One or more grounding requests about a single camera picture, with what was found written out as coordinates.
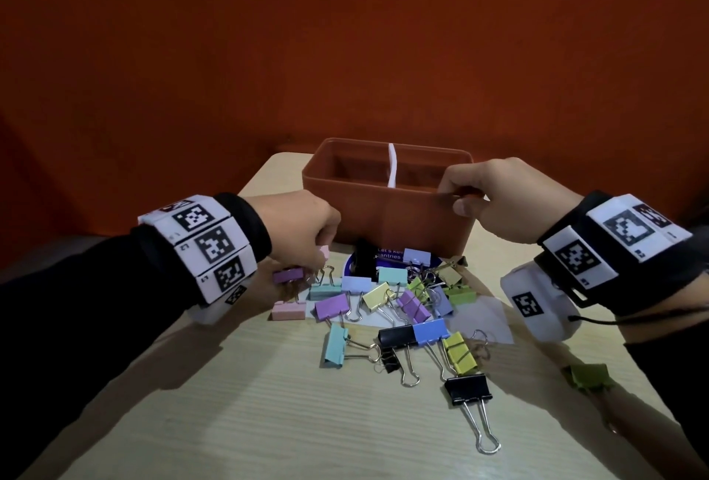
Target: wooden table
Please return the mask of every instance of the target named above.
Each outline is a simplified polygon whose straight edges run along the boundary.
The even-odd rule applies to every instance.
[[[242,195],[301,188],[309,158],[272,156]],[[475,225],[465,255],[505,299],[499,278],[537,251]],[[345,257],[332,260],[341,266]],[[507,310],[516,343],[492,345],[482,362],[493,395],[487,411],[503,445],[488,457],[475,450],[463,413],[448,405],[425,350],[412,351],[421,375],[412,389],[363,360],[320,368],[327,327],[268,321],[263,310],[274,298],[266,283],[215,327],[182,319],[23,478],[654,480],[661,477],[654,467],[667,477],[705,471],[615,327],[584,324],[565,344],[537,344]],[[585,314],[610,317],[602,307]],[[360,327],[357,336],[376,332]],[[600,400],[573,391],[559,368],[579,361],[606,363],[620,386]],[[625,437],[604,427],[599,410]]]

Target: plastic storage box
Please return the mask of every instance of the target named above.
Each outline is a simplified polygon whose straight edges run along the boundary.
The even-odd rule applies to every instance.
[[[330,138],[303,169],[303,187],[340,210],[335,241],[359,238],[385,249],[460,255],[474,220],[453,213],[455,198],[437,194],[445,169],[473,162],[458,149],[394,144],[396,187],[387,187],[388,144]]]

